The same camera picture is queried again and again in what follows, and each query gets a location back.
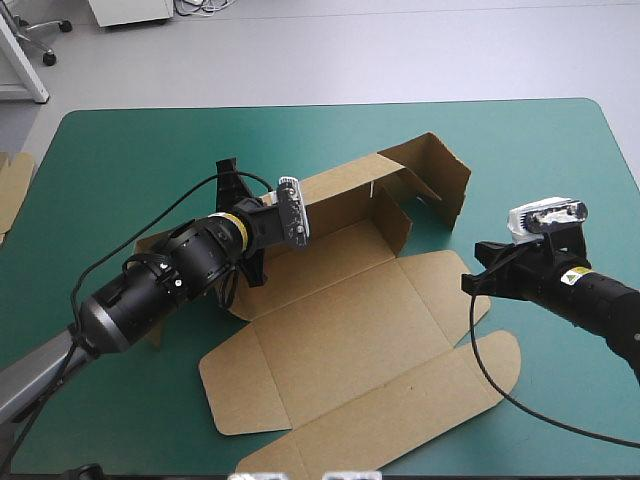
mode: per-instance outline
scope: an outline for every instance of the green table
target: green table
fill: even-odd
[[[68,115],[0,250],[0,365],[71,320],[78,273],[126,238],[214,162],[237,156],[271,181],[307,177],[425,131],[473,174],[453,233],[417,204],[405,254],[450,248],[472,268],[479,240],[508,241],[507,210],[552,195],[589,206],[593,264],[640,286],[640,198],[600,108],[584,99],[332,107],[85,111]],[[205,215],[214,187],[159,228]],[[98,271],[90,293],[124,255]],[[216,432],[198,360],[243,323],[211,300],[168,322],[164,346],[141,342],[104,357],[57,395],[15,462],[56,472],[90,461],[110,473],[226,473],[281,433]],[[640,391],[604,342],[527,303],[496,300],[480,333],[506,328],[522,348],[514,393],[535,408],[596,431],[640,439]],[[393,474],[637,473],[637,451],[577,437],[507,404],[387,466]]]

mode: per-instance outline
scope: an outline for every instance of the gray floor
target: gray floor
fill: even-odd
[[[0,151],[19,152],[36,119],[39,105],[33,102],[0,102]]]
[[[55,67],[34,57],[52,98],[31,130],[33,109],[1,106],[0,149],[19,131],[41,159],[77,109],[587,97],[640,178],[638,0],[238,0],[116,31],[84,0],[20,1],[75,28]]]

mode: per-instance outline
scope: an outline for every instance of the yellow sticker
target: yellow sticker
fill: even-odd
[[[578,280],[584,277],[587,273],[591,273],[592,271],[593,270],[590,270],[587,267],[573,267],[571,270],[565,272],[562,278],[560,278],[560,281],[569,286],[573,286]]]

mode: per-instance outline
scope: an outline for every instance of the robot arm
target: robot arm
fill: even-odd
[[[129,257],[122,273],[82,302],[80,335],[72,324],[0,372],[0,427],[33,411],[59,374],[74,336],[81,342],[58,386],[98,356],[124,352],[185,302],[215,291],[228,308],[239,272],[250,286],[263,285],[265,248],[307,245],[309,225],[295,178],[281,178],[267,205],[244,184],[235,159],[218,162],[218,174],[216,213],[174,228],[148,251]]]
[[[548,198],[509,212],[513,243],[480,242],[487,268],[463,275],[470,295],[529,300],[605,339],[640,379],[640,292],[591,270],[582,223],[584,203]],[[512,260],[501,263],[501,259]]]

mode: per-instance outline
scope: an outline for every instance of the chair leg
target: chair leg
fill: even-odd
[[[45,27],[53,26],[57,26],[61,32],[70,32],[73,29],[71,22],[61,19],[29,25],[28,22],[21,19],[18,15],[12,15],[4,0],[0,0],[0,15],[5,19],[7,25],[9,25],[9,29],[18,41],[32,45],[43,52],[42,61],[45,65],[49,66],[56,63],[56,56],[53,50],[48,45],[33,38],[31,34]]]
[[[48,22],[36,23],[34,25],[23,27],[23,31],[25,33],[32,33],[37,30],[40,30],[41,28],[53,27],[53,26],[60,27],[64,22],[65,22],[64,20],[50,20]]]
[[[42,43],[39,40],[36,40],[35,38],[27,37],[22,33],[18,33],[16,35],[16,38],[21,42],[28,43],[29,45],[32,45],[39,50],[42,50],[43,53],[48,53],[50,55],[53,55],[53,50],[51,49],[51,47],[49,47],[49,45],[45,45],[44,43]]]

